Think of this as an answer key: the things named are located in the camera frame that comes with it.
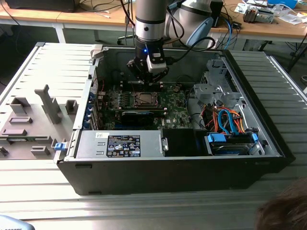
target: metal slotted table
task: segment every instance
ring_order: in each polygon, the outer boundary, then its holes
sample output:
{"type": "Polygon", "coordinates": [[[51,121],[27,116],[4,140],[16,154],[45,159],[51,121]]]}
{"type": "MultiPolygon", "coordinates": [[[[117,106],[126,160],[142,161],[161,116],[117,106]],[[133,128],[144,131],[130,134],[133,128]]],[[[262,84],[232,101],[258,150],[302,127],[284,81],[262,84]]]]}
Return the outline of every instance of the metal slotted table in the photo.
{"type": "MultiPolygon", "coordinates": [[[[74,44],[36,46],[0,97],[0,125],[11,113],[12,97],[33,93],[38,79],[49,84],[59,104],[79,100],[91,49],[74,44]],[[57,76],[43,71],[46,63],[57,67],[57,76]]],[[[53,160],[5,160],[0,161],[0,213],[27,221],[37,230],[254,229],[256,208],[294,179],[307,176],[307,100],[272,57],[232,55],[293,151],[296,161],[289,167],[262,177],[247,190],[80,196],[53,160]]],[[[34,93],[30,98],[30,103],[41,103],[34,93]]]]}

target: electronic device on desk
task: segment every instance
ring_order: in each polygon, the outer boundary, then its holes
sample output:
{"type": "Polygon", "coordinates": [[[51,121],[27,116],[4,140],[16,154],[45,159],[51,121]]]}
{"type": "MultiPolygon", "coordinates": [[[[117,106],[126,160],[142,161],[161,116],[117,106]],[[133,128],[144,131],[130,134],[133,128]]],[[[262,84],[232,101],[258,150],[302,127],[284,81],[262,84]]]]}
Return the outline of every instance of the electronic device on desk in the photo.
{"type": "Polygon", "coordinates": [[[5,0],[11,9],[74,12],[80,0],[5,0]]]}
{"type": "Polygon", "coordinates": [[[212,10],[211,17],[213,18],[212,27],[217,27],[217,22],[221,14],[222,7],[223,7],[222,0],[211,0],[210,8],[212,10]]]}
{"type": "Polygon", "coordinates": [[[283,4],[290,7],[291,9],[294,9],[297,4],[297,0],[268,0],[268,4],[271,5],[283,4]]]}
{"type": "Polygon", "coordinates": [[[272,23],[273,20],[273,13],[265,8],[257,9],[256,7],[248,6],[243,15],[243,21],[246,23],[272,23]]]}

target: power supply label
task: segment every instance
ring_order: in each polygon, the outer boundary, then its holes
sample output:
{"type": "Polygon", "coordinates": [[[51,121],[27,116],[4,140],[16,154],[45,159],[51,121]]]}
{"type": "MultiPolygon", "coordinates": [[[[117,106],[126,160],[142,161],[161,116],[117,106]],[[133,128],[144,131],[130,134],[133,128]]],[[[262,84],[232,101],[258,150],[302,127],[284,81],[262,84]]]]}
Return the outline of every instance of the power supply label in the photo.
{"type": "Polygon", "coordinates": [[[109,136],[107,157],[140,157],[141,139],[139,135],[109,136]]]}

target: black chassis frame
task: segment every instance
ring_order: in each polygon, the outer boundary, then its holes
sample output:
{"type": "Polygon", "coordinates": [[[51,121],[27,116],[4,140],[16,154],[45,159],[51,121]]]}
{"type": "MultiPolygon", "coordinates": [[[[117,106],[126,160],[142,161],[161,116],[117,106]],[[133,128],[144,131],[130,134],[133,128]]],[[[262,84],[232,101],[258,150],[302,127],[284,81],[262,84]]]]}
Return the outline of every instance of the black chassis frame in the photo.
{"type": "Polygon", "coordinates": [[[231,53],[221,51],[281,157],[188,160],[57,161],[79,195],[246,189],[295,160],[231,53]]]}

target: blue cable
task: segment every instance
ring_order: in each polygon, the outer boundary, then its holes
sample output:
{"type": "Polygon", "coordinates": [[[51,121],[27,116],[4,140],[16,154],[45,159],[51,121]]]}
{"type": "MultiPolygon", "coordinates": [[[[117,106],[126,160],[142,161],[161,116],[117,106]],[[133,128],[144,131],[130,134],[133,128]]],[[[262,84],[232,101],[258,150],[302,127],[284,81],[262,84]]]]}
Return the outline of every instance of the blue cable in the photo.
{"type": "Polygon", "coordinates": [[[227,47],[229,46],[230,39],[231,39],[232,30],[231,30],[231,26],[230,26],[229,22],[228,22],[225,18],[223,18],[223,19],[224,19],[224,21],[227,23],[228,28],[229,28],[229,38],[228,38],[228,42],[227,42],[227,45],[226,45],[225,48],[224,48],[224,49],[227,49],[227,47]]]}
{"type": "Polygon", "coordinates": [[[230,112],[227,111],[227,110],[225,110],[225,109],[222,109],[222,110],[219,112],[219,116],[218,116],[219,127],[220,127],[226,134],[229,135],[229,132],[227,131],[227,129],[225,129],[225,128],[223,127],[223,125],[222,125],[221,118],[222,118],[222,113],[223,113],[223,112],[226,112],[227,115],[228,115],[229,124],[230,124],[231,131],[232,131],[233,133],[235,133],[236,135],[238,135],[239,132],[237,131],[237,129],[236,129],[234,123],[233,123],[232,116],[231,116],[230,112]]]}

